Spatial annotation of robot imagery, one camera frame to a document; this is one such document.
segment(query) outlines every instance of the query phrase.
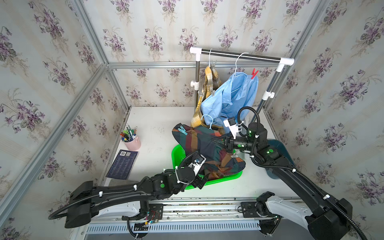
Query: ventilation grill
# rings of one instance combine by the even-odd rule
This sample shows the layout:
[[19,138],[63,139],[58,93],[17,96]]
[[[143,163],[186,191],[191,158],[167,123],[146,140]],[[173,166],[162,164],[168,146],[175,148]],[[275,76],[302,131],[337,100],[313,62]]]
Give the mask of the ventilation grill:
[[[199,221],[199,222],[159,222],[149,226],[148,231],[135,233],[159,232],[214,232],[261,230],[258,220]],[[128,232],[126,223],[91,223],[87,234],[112,234]]]

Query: clothespin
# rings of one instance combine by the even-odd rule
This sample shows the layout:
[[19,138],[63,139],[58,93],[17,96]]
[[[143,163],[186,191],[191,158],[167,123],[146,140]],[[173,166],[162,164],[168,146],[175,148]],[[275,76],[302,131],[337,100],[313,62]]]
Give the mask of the clothespin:
[[256,70],[256,69],[253,69],[251,79],[253,79],[253,78],[256,76],[256,74],[259,72],[259,70],[257,70],[256,72],[255,72],[255,70]]

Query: book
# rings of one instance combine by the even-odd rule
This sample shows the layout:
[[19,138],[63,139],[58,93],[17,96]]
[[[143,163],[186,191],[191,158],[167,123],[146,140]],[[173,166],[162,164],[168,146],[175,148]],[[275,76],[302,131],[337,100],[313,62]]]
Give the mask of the book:
[[138,153],[121,149],[106,177],[127,180]]

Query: striped garment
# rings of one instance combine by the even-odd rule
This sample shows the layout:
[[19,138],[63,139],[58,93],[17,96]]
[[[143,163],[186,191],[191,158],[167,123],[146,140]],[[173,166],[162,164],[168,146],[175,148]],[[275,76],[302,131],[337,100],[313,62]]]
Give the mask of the striped garment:
[[[177,130],[182,125],[187,135]],[[204,172],[201,171],[208,180],[220,179],[242,171],[245,168],[245,162],[239,157],[231,157],[225,148],[211,141],[214,137],[220,137],[221,134],[217,130],[212,130],[204,126],[195,128],[177,124],[172,129],[173,137],[183,147],[185,154],[198,151],[206,157],[204,164]]]

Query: pen holder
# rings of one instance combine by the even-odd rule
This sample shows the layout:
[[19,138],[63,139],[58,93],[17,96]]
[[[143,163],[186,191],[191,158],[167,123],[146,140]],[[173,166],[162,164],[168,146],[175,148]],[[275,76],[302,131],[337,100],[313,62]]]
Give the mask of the pen holder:
[[136,136],[131,142],[125,142],[125,146],[127,146],[130,151],[137,151],[141,147],[141,142],[139,136]]

